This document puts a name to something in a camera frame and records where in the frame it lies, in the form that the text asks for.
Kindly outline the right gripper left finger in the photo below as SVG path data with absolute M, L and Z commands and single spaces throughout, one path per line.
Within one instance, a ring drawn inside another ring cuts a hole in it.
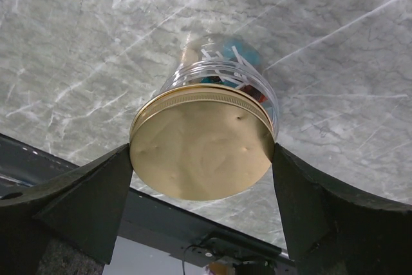
M 102 274 L 133 168 L 129 144 L 1 198 L 1 274 Z

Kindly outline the clear plastic jar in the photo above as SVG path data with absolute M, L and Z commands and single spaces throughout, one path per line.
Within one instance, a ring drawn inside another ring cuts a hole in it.
M 206 35 L 183 47 L 160 92 L 190 84 L 216 84 L 242 91 L 262 105 L 277 137 L 279 104 L 263 76 L 265 64 L 261 54 L 240 37 Z

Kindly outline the beige round jar lid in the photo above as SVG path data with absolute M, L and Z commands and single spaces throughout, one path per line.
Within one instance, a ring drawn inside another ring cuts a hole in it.
M 276 127 L 250 95 L 193 84 L 165 91 L 136 114 L 129 136 L 135 173 L 182 200 L 218 200 L 258 182 L 271 165 Z

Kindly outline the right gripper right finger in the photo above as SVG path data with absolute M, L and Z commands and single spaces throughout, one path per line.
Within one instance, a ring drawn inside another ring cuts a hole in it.
M 411 274 L 411 206 L 367 193 L 279 144 L 274 187 L 298 274 Z

